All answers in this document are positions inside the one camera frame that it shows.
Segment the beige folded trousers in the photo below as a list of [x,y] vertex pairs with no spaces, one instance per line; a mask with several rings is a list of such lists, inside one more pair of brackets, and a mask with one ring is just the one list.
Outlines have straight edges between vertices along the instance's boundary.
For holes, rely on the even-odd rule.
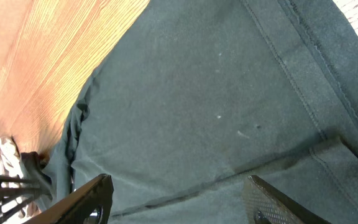
[[[24,177],[21,170],[21,156],[12,138],[0,137],[0,175]],[[34,202],[26,205],[5,223],[24,223],[39,213]]]

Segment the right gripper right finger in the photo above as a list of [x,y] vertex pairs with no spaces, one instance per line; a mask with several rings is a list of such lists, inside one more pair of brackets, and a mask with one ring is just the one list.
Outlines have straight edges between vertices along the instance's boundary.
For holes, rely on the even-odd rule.
[[257,175],[244,181],[243,199],[251,224],[329,224]]

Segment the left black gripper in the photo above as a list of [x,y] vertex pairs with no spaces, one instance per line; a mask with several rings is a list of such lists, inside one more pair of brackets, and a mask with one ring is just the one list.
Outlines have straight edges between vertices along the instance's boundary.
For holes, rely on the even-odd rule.
[[[42,189],[39,184],[32,180],[0,175],[0,223],[4,223],[26,205],[33,202],[41,193]],[[18,197],[25,199],[6,212],[2,210],[3,205],[7,205]]]

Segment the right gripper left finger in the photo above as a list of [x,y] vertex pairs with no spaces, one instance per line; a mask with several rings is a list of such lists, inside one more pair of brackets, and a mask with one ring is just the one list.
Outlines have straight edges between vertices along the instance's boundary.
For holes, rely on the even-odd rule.
[[113,192],[111,176],[100,174],[25,224],[107,224]]

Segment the black Nike t-shirt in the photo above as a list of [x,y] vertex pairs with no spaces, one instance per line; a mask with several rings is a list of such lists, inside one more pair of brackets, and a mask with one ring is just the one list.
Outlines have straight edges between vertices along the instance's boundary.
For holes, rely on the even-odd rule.
[[82,87],[37,205],[102,173],[110,223],[245,223],[252,174],[358,223],[358,36],[332,1],[151,1]]

